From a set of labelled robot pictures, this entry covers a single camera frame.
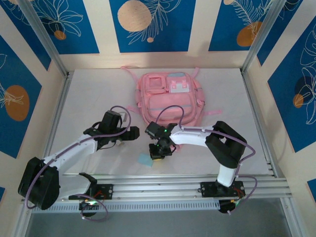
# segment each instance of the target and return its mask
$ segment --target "white table surface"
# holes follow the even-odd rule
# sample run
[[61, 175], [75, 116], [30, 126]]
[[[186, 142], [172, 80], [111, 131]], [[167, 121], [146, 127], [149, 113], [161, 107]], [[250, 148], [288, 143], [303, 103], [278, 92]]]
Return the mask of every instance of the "white table surface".
[[[137, 76], [149, 72], [187, 72], [193, 69], [132, 69]], [[268, 174], [268, 167], [255, 126], [250, 104], [239, 69], [201, 69], [197, 80], [206, 97], [205, 110], [222, 110], [220, 115], [206, 116], [202, 125], [214, 125], [222, 120], [241, 134], [256, 150], [256, 155], [243, 163], [240, 174]], [[84, 130], [100, 121], [114, 105], [135, 105], [135, 83], [122, 69], [75, 70], [65, 106], [53, 142], [52, 153], [78, 139]], [[148, 175], [148, 174], [218, 174], [219, 163], [201, 146], [184, 145], [182, 150], [152, 167], [138, 163], [140, 153], [149, 154], [152, 140], [145, 134], [146, 124], [138, 114], [131, 113], [132, 126], [140, 128], [140, 137], [98, 151], [80, 160], [67, 173]]]

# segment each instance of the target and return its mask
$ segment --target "pink backpack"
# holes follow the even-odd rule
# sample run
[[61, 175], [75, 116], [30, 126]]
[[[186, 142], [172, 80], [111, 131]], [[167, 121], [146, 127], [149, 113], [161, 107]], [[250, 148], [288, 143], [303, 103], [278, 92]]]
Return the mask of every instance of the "pink backpack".
[[[136, 82], [136, 104], [147, 124], [156, 121], [160, 112], [171, 105], [179, 105], [184, 109], [182, 125], [201, 124], [205, 96], [200, 83], [195, 79], [199, 68], [192, 75], [182, 72], [147, 73], [140, 79], [130, 69], [121, 68], [129, 71]], [[181, 115], [180, 108], [169, 108], [161, 114], [158, 124], [166, 126], [169, 123], [178, 123]]]

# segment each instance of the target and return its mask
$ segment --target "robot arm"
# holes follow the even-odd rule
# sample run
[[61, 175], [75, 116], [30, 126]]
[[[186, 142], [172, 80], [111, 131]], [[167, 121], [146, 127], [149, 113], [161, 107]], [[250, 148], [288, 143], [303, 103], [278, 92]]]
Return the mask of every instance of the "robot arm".
[[145, 132], [152, 139], [158, 140], [156, 144], [149, 145], [151, 158], [155, 160], [171, 156], [170, 147], [175, 145], [192, 144], [207, 147], [220, 163], [217, 182], [225, 187], [230, 187], [235, 179], [235, 172], [245, 146], [232, 139], [226, 139], [223, 142], [224, 136], [216, 134], [216, 132], [225, 133], [245, 143], [247, 141], [222, 121], [218, 121], [213, 126], [213, 132], [205, 129], [204, 127], [180, 127], [176, 123], [163, 127], [151, 122]]
[[129, 131], [121, 135], [116, 135], [126, 129], [118, 127], [119, 122], [122, 124], [119, 113], [107, 111], [101, 122], [95, 123], [91, 128], [88, 128], [83, 132], [84, 135], [69, 146], [44, 159], [38, 159], [37, 157], [31, 159], [24, 171], [18, 193], [25, 197], [35, 176], [42, 167], [53, 159], [54, 162], [45, 169], [35, 182], [29, 201], [40, 209], [45, 210], [60, 198], [86, 193], [91, 196], [96, 189], [96, 179], [85, 173], [80, 173], [79, 175], [64, 174], [79, 160], [87, 158], [109, 142], [117, 140], [131, 141], [139, 137], [139, 128], [135, 126], [130, 127]]

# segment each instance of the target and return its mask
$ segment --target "grey floor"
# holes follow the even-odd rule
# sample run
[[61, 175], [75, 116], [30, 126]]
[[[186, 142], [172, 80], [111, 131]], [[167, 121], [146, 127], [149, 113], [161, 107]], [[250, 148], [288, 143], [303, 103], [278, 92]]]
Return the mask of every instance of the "grey floor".
[[94, 223], [82, 220], [76, 213], [33, 214], [26, 236], [289, 237], [291, 234], [276, 198], [250, 199], [231, 216], [215, 210], [112, 212], [106, 222]]

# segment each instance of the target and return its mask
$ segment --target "pink strap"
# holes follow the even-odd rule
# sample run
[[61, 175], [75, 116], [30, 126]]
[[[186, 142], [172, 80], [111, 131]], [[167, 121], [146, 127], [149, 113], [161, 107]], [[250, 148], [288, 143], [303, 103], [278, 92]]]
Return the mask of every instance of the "pink strap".
[[121, 69], [124, 69], [124, 70], [128, 71], [128, 72], [132, 75], [132, 77], [133, 77], [135, 83], [136, 83], [136, 84], [138, 83], [138, 77], [137, 77], [137, 75], [136, 75], [135, 73], [133, 73], [129, 68], [121, 67]]
[[140, 109], [135, 106], [128, 105], [126, 109], [140, 115]]
[[192, 75], [191, 75], [191, 77], [192, 77], [192, 78], [196, 78], [198, 72], [199, 72], [199, 68], [195, 68], [195, 69], [194, 69], [194, 72], [193, 72]]
[[210, 110], [210, 111], [204, 111], [203, 116], [207, 115], [220, 115], [222, 113], [221, 110]]

